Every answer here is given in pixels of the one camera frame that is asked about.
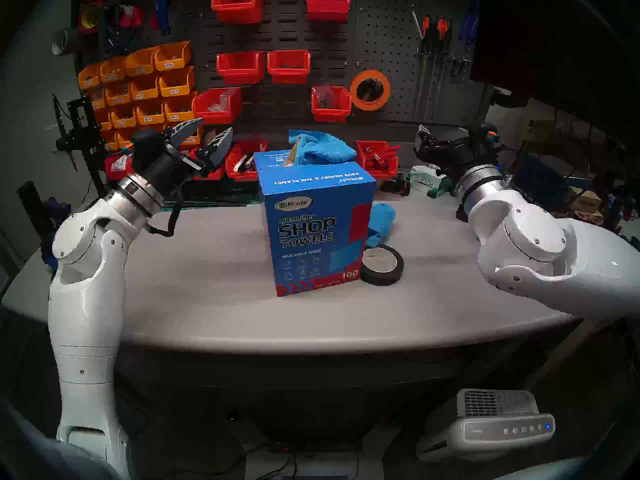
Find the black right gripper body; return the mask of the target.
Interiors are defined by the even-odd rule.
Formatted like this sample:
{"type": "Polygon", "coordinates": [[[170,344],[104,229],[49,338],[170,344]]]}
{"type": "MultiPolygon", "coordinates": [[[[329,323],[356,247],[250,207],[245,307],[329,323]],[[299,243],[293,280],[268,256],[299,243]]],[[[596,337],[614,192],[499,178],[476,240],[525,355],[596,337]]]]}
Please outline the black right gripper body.
{"type": "Polygon", "coordinates": [[[415,146],[416,157],[440,168],[440,173],[458,181],[469,169],[479,165],[479,156],[470,138],[450,141],[425,139],[415,146]]]}

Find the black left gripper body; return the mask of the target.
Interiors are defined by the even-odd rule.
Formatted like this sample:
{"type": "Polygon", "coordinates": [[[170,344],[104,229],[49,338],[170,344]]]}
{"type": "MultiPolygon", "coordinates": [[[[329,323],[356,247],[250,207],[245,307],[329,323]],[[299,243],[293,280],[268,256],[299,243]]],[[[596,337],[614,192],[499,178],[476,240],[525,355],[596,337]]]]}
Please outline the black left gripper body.
{"type": "Polygon", "coordinates": [[[131,143],[133,172],[160,195],[172,195],[193,176],[211,171],[202,161],[202,147],[194,156],[184,155],[168,143],[168,130],[139,130],[132,135],[131,143]]]}

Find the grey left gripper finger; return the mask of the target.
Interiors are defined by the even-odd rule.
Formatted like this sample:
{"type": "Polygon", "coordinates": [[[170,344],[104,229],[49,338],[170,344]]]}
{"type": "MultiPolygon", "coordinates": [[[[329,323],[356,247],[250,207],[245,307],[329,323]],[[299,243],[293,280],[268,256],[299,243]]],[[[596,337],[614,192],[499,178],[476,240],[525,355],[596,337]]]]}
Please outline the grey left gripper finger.
{"type": "Polygon", "coordinates": [[[221,132],[210,130],[202,145],[202,161],[206,169],[218,169],[226,158],[233,140],[234,129],[228,127],[221,132]]]}
{"type": "Polygon", "coordinates": [[[173,148],[183,145],[196,145],[201,142],[201,126],[205,118],[194,118],[179,122],[177,125],[168,128],[168,143],[173,148]]]}

